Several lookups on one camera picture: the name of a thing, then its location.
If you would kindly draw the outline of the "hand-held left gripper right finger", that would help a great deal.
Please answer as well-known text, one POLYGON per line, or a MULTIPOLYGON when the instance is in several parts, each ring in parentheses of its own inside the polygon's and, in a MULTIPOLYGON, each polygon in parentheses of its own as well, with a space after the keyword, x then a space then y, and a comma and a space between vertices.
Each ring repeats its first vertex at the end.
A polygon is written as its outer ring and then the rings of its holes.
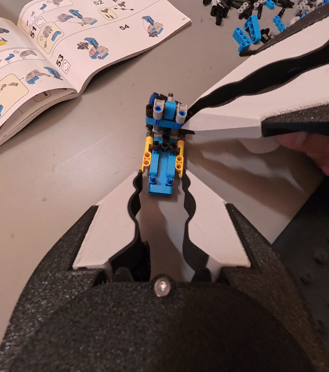
POLYGON ((189 170, 182 177, 185 222, 183 257, 195 271, 208 269, 215 280, 222 267, 251 267, 244 238, 229 214, 232 205, 225 202, 189 170))

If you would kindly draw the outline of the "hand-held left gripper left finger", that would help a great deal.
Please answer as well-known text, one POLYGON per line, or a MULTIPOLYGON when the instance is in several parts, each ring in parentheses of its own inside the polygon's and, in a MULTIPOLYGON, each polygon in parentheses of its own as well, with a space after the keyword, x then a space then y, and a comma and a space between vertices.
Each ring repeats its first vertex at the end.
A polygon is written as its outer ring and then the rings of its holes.
POLYGON ((149 280, 149 246, 141 240, 136 219, 142 187, 137 170, 98 202, 73 269, 102 269, 107 280, 149 280))

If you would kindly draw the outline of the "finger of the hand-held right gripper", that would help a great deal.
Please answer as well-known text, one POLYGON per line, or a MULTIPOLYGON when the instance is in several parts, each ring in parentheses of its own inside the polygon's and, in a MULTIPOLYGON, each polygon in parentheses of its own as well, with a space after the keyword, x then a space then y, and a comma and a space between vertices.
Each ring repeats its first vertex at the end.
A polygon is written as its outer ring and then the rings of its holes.
POLYGON ((238 97, 216 108, 205 108, 183 129, 195 134, 216 132, 231 138, 261 137, 263 119, 329 104, 329 64, 311 69, 266 93, 238 97))
POLYGON ((193 116, 266 116, 313 95, 329 66, 329 16, 244 61, 190 108, 193 116))

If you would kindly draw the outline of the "blue tracked toy assembly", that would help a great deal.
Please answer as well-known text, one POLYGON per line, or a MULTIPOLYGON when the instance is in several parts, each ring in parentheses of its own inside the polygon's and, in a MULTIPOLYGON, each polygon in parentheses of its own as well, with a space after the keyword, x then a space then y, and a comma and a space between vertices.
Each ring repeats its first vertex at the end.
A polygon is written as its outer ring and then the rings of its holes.
POLYGON ((182 129, 187 116, 187 105, 175 101, 173 94, 168 96, 154 92, 145 109, 147 136, 184 140, 187 134, 195 134, 188 129, 182 129))

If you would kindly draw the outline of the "blue-yellow brick assembly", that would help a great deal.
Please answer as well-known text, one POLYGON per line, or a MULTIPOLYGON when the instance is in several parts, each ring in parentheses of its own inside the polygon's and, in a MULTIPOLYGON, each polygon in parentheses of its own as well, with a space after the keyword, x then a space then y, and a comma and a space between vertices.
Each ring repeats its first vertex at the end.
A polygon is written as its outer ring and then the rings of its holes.
POLYGON ((177 142, 155 138, 149 167, 148 193, 171 195, 175 177, 177 142))

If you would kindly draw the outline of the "grey desk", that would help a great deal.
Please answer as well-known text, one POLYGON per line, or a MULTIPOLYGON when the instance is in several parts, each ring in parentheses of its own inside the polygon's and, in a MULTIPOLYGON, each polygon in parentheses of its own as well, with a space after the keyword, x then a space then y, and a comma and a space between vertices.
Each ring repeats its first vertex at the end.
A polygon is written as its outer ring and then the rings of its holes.
MULTIPOLYGON (((191 26, 97 74, 0 147, 0 342, 20 293, 49 249, 91 206, 140 169, 153 91, 190 105, 244 59, 229 12, 171 1, 191 26)), ((239 141, 187 136, 185 167, 273 242, 323 175, 301 153, 252 154, 239 141)))

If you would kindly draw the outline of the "person's right hand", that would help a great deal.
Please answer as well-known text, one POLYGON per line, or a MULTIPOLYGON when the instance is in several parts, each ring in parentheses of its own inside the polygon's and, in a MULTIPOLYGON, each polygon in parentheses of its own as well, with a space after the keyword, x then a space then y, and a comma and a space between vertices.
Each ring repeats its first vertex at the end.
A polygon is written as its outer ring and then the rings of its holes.
POLYGON ((300 151, 329 176, 329 137, 307 132, 288 133, 275 136, 274 140, 281 146, 300 151))

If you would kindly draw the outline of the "pile of small building pieces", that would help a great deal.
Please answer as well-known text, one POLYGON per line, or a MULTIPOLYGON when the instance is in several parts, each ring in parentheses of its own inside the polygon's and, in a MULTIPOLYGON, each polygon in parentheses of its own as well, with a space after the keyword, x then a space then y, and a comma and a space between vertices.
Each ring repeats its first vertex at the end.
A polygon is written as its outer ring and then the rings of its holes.
POLYGON ((239 55, 249 57, 257 53, 257 49, 250 49, 252 44, 267 43, 298 20, 329 3, 329 0, 203 0, 202 2, 204 6, 210 6, 210 16, 215 18, 217 26, 227 18, 231 8, 236 10, 239 20, 245 20, 243 26, 235 28, 232 37, 238 44, 239 55), (273 31, 260 26, 259 21, 264 7, 269 10, 280 8, 272 19, 273 31))

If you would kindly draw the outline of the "black perforated panel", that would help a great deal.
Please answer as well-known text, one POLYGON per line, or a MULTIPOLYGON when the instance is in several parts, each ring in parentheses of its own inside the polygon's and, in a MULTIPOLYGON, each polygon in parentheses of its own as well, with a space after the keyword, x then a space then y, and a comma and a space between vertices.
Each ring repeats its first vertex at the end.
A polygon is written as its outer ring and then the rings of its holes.
POLYGON ((329 177, 273 243, 295 277, 329 352, 329 177))

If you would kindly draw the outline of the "open instruction booklet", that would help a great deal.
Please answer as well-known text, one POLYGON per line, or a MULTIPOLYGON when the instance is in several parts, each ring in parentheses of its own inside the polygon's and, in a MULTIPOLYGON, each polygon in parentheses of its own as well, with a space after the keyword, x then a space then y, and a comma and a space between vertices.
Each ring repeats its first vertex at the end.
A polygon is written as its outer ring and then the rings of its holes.
POLYGON ((0 17, 0 146, 97 72, 190 24, 165 0, 39 0, 16 25, 0 17))

